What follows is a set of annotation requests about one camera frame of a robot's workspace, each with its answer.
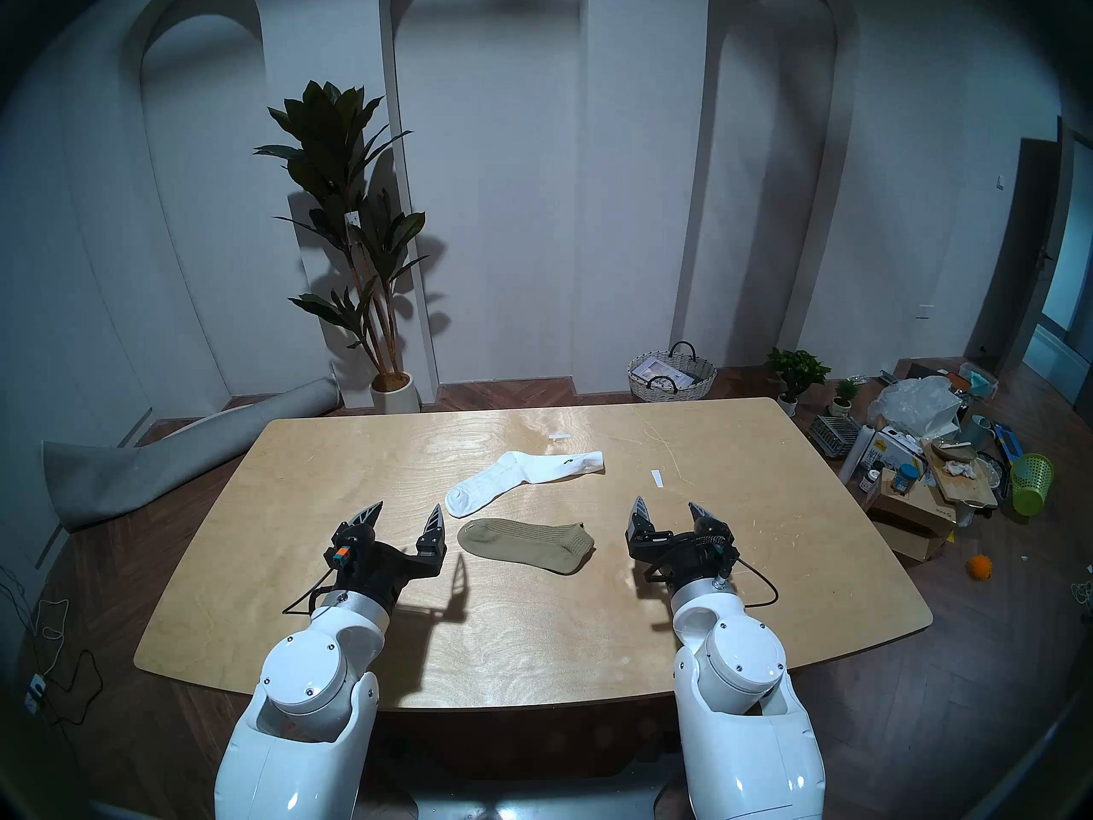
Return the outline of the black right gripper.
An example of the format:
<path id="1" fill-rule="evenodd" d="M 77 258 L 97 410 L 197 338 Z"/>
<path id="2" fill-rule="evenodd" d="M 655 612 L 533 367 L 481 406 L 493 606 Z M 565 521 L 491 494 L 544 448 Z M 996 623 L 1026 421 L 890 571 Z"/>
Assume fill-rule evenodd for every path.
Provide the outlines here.
<path id="1" fill-rule="evenodd" d="M 645 583 L 665 584 L 670 594 L 698 579 L 728 579 L 740 561 L 727 524 L 694 502 L 689 509 L 693 529 L 686 534 L 656 530 L 642 496 L 635 497 L 630 515 L 628 555 L 644 564 Z"/>

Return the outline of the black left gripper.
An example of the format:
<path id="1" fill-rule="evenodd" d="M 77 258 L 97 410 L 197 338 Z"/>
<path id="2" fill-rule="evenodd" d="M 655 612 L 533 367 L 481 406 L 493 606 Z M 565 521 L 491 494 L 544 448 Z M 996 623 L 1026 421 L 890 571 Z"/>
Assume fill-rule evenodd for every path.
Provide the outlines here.
<path id="1" fill-rule="evenodd" d="M 324 606 L 346 607 L 350 596 L 357 594 L 391 613 L 406 584 L 439 576 L 447 551 L 440 504 L 434 507 L 418 537 L 415 554 L 406 554 L 376 539 L 374 528 L 381 509 L 383 502 L 369 505 L 333 534 L 332 547 L 324 551 L 324 559 L 336 573 L 336 581 L 327 589 Z"/>

